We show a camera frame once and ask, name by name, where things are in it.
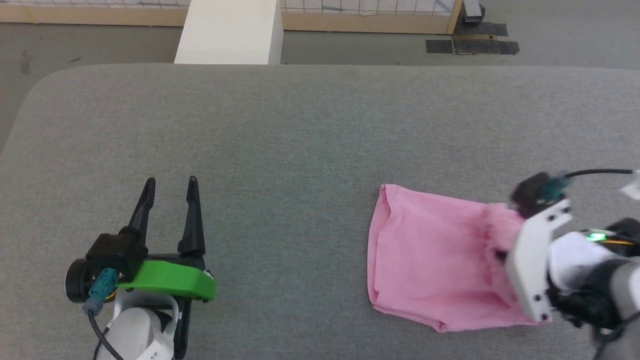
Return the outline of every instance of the gray tabletop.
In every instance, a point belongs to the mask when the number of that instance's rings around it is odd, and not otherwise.
[[[188,359],[584,359],[586,331],[438,334],[372,309],[367,232],[380,184],[500,202],[539,170],[637,168],[640,73],[524,67],[106,65],[39,83],[0,155],[0,348],[88,359],[62,287],[147,177],[147,245],[173,252],[189,175],[218,297]],[[577,221],[638,217],[620,176],[579,179]],[[101,315],[109,317],[108,307]]]

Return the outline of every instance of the blue connector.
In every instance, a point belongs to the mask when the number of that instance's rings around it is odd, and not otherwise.
[[[540,189],[538,197],[547,204],[553,204],[562,198],[564,189],[571,185],[571,179],[566,176],[566,172],[549,179],[549,182]]]
[[[92,311],[94,316],[98,316],[104,301],[116,290],[118,280],[118,272],[115,269],[105,268],[102,270],[89,290],[89,298],[82,305],[85,315],[89,315],[89,311]]]

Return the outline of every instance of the sticker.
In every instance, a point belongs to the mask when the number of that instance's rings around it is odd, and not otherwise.
[[[635,171],[635,174],[636,179],[629,185],[626,185],[625,187],[620,189],[620,192],[630,197],[631,199],[640,200],[640,176],[638,176],[637,171]]]

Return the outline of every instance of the wooden baseboard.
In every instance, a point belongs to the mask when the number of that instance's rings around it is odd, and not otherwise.
[[[0,6],[0,22],[33,24],[184,26],[187,10]]]
[[[456,0],[456,6],[462,0]],[[0,22],[34,24],[89,24],[183,26],[187,10],[130,8],[55,8],[0,6]],[[345,15],[329,13],[282,13],[285,30],[345,31],[356,33],[451,34],[452,19],[439,15]]]
[[[448,24],[449,18],[439,15],[282,13],[282,25],[285,30],[445,34]]]

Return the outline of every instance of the robotic arm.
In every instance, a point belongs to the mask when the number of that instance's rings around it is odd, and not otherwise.
[[[553,232],[572,219],[564,189],[573,176],[633,174],[598,169],[561,177],[537,174],[511,196],[526,220],[506,259],[509,281],[524,314],[534,321],[552,309],[576,327],[590,325],[595,359],[640,358],[640,222],[625,218],[604,230]]]
[[[183,359],[188,345],[191,302],[208,302],[216,283],[205,269],[204,232],[198,180],[191,176],[189,209],[177,254],[149,254],[147,222],[156,180],[150,178],[128,226],[117,235],[102,234],[84,259],[65,276],[65,293],[83,311],[99,339],[98,360]],[[104,331],[95,316],[113,301],[113,317]]]

